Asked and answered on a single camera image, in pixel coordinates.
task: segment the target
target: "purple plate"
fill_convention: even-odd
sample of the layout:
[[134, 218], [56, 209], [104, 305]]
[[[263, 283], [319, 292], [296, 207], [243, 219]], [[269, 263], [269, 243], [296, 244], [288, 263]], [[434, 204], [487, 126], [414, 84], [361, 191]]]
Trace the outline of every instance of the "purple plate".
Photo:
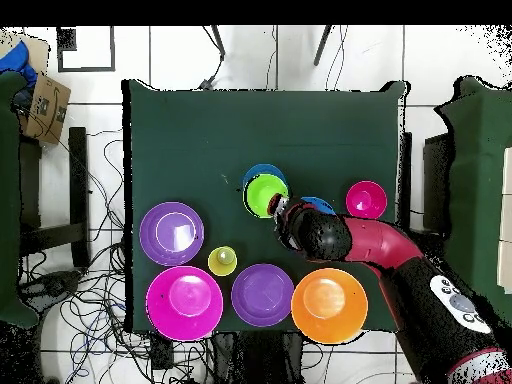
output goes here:
[[182, 265], [199, 252], [204, 226], [190, 206], [166, 202], [151, 209], [140, 224], [140, 244], [157, 264]]
[[291, 311], [293, 283], [279, 267], [256, 264], [236, 277], [231, 302], [238, 316], [255, 327], [282, 321]]

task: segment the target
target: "green tablecloth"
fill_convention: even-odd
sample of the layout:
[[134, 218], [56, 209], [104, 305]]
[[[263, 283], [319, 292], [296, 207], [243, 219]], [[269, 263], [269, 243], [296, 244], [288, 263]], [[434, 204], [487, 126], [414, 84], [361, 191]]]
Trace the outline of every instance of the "green tablecloth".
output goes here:
[[[209, 253], [232, 246], [235, 272], [217, 277], [224, 313], [216, 330], [254, 329], [238, 318], [230, 291], [238, 273], [255, 263], [283, 268], [297, 284], [324, 267], [284, 249], [271, 219], [251, 216], [242, 202], [241, 182], [257, 163], [272, 163], [293, 192], [328, 201], [346, 213], [345, 194], [358, 180], [374, 180], [388, 196], [383, 219], [394, 222], [398, 157], [398, 99], [405, 84], [382, 92], [154, 91], [129, 82], [133, 201], [133, 330], [152, 329], [145, 295], [164, 268], [139, 244], [139, 226], [158, 203], [179, 201], [194, 208], [205, 240], [189, 263], [208, 271]], [[363, 284], [369, 311], [366, 329], [395, 330], [376, 277], [360, 264], [332, 264]], [[295, 330], [288, 316], [272, 329]]]

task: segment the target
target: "pink bowl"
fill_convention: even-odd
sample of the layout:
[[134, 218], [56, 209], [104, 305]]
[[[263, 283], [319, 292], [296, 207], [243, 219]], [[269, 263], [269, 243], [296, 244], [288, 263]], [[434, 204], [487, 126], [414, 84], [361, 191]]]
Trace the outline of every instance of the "pink bowl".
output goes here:
[[377, 219], [386, 210], [386, 192], [373, 181], [359, 181], [350, 187], [346, 198], [347, 211], [358, 218]]

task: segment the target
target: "blue plate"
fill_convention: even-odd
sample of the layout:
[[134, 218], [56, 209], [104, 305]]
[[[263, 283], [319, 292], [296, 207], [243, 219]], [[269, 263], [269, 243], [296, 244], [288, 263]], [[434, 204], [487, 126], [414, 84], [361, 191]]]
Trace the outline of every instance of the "blue plate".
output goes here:
[[318, 197], [302, 197], [302, 200], [312, 203], [320, 212], [328, 213], [329, 215], [336, 215], [333, 207], [325, 200], [319, 199]]
[[279, 170], [279, 168], [274, 165], [270, 165], [269, 163], [260, 163], [258, 165], [254, 165], [251, 169], [249, 169], [242, 180], [242, 188], [245, 188], [246, 184], [251, 180], [251, 178], [255, 177], [258, 174], [270, 174], [279, 178], [282, 182], [286, 184], [288, 187], [288, 191], [290, 187], [284, 178], [284, 174]]

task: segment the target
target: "lime green cup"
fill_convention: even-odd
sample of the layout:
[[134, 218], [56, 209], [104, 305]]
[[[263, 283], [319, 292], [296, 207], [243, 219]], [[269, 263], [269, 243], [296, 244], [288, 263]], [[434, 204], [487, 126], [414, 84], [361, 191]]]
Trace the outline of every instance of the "lime green cup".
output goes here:
[[276, 194], [288, 197], [288, 187], [280, 178], [271, 174], [259, 174], [244, 188], [244, 205], [258, 218], [272, 218], [268, 206]]

